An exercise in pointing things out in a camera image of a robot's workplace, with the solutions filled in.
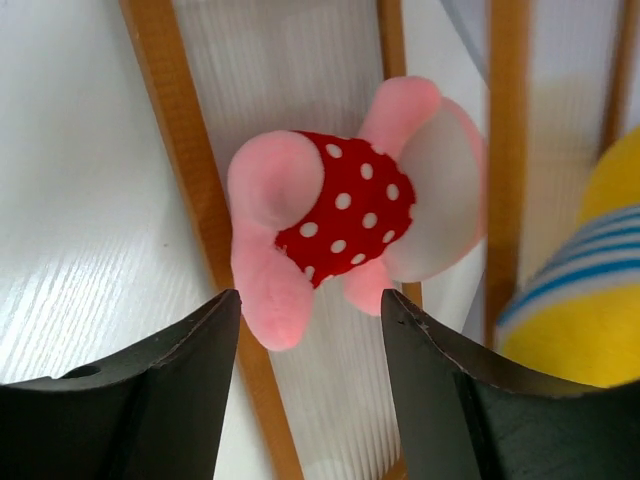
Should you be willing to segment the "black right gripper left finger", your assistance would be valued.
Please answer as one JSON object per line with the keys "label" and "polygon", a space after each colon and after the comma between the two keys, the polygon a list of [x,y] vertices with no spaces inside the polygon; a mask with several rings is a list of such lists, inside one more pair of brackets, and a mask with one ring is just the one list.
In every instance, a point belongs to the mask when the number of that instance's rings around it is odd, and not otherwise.
{"label": "black right gripper left finger", "polygon": [[213,478],[239,324],[225,290],[60,378],[3,385],[2,478]]}

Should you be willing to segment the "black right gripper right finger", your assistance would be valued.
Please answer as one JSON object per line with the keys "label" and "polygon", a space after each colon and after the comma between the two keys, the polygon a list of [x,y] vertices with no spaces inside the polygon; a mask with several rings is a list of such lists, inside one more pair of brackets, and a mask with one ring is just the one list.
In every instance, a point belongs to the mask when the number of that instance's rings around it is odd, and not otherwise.
{"label": "black right gripper right finger", "polygon": [[412,479],[635,479],[639,386],[530,370],[441,324],[400,292],[381,307]]}

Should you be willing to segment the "yellow doll blue striped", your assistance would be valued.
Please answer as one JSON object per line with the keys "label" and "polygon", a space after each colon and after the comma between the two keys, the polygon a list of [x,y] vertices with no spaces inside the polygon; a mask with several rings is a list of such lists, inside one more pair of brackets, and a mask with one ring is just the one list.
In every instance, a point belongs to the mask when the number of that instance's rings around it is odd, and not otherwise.
{"label": "yellow doll blue striped", "polygon": [[496,325],[506,358],[576,383],[639,377],[639,131],[599,160],[577,229]]}

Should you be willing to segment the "pink pig doll facing up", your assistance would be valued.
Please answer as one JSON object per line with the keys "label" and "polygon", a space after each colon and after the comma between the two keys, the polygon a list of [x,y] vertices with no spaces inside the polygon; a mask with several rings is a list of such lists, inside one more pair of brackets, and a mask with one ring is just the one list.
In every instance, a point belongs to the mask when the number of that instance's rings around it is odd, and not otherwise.
{"label": "pink pig doll facing up", "polygon": [[353,138],[278,130],[247,141],[228,169],[231,268],[242,312],[271,351],[295,347],[316,289],[339,278],[360,311],[427,280],[486,233],[484,142],[430,80],[376,91]]}

